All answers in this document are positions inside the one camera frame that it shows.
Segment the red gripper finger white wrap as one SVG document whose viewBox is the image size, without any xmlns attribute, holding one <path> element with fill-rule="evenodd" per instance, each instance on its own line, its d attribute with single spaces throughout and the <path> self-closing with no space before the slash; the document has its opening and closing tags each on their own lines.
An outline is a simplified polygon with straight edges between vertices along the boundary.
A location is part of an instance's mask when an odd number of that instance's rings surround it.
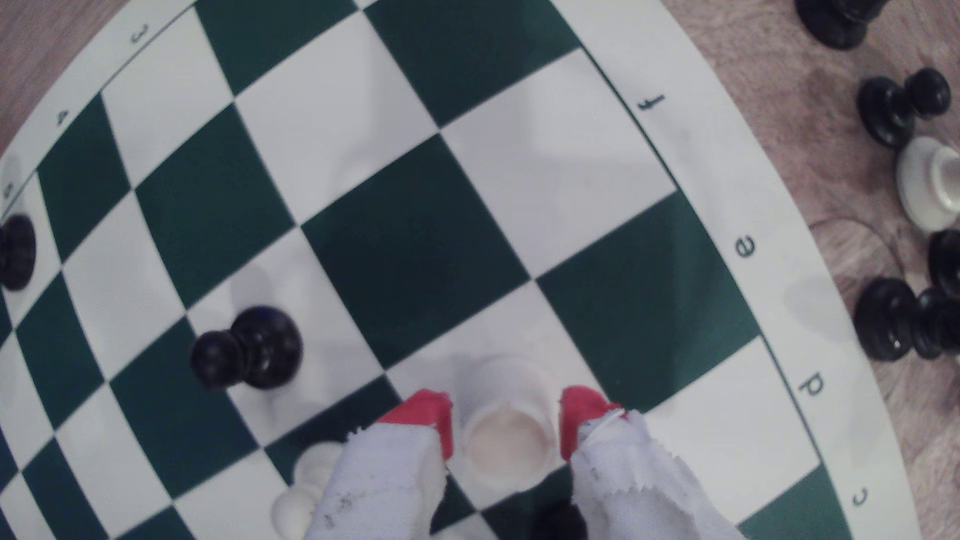
<svg viewBox="0 0 960 540">
<path fill-rule="evenodd" d="M 428 539 L 454 453 L 452 401 L 420 389 L 349 436 L 304 539 Z"/>
<path fill-rule="evenodd" d="M 642 412 L 571 385 L 559 398 L 559 451 L 588 539 L 742 539 Z"/>
</svg>

